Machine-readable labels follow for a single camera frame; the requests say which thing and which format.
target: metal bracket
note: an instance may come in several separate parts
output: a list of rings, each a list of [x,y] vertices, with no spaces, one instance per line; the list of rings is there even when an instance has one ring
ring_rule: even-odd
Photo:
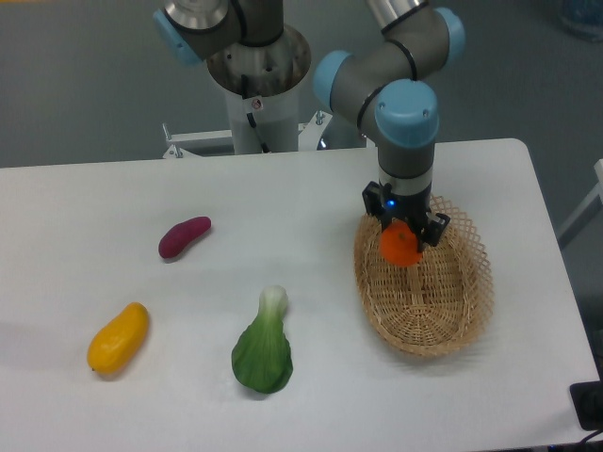
[[[557,242],[563,250],[591,222],[603,206],[603,160],[595,165],[598,183],[588,195],[578,204],[557,231]]]

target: green leafy vegetable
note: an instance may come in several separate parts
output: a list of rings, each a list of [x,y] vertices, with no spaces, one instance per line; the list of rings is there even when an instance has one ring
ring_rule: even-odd
[[[233,348],[231,359],[236,379],[258,393],[280,391],[293,373],[291,347],[283,332],[287,303],[283,287],[266,287],[260,295],[255,320]]]

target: purple sweet potato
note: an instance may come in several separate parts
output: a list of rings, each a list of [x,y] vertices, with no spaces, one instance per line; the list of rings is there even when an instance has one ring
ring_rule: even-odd
[[[164,259],[178,256],[187,245],[211,228],[208,217],[196,217],[176,224],[159,242],[159,255]]]

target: black object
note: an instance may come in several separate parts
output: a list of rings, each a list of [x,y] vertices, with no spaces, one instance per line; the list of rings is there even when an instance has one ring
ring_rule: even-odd
[[[450,217],[433,214],[429,207],[432,186],[412,196],[399,196],[391,192],[391,185],[381,186],[370,182],[362,192],[367,213],[381,223],[382,231],[394,218],[401,219],[416,235],[418,250],[425,250],[426,244],[436,247],[450,223]]]
[[[585,430],[603,428],[603,382],[575,383],[569,387],[580,426]]]

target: gray floor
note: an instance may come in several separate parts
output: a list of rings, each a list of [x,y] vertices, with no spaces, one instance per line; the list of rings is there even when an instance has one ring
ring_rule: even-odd
[[[468,39],[464,58],[428,80],[441,105],[439,140],[523,140],[558,227],[595,184],[593,164],[603,158],[603,43],[565,33],[552,0],[432,3],[453,8]],[[155,33],[159,4],[0,5],[0,167],[159,158],[163,121],[174,133],[227,128],[206,68],[179,67]],[[381,41],[363,0],[285,0],[285,16],[315,62]],[[318,107],[308,85],[302,116]],[[597,328],[602,226],[599,216],[564,253]]]

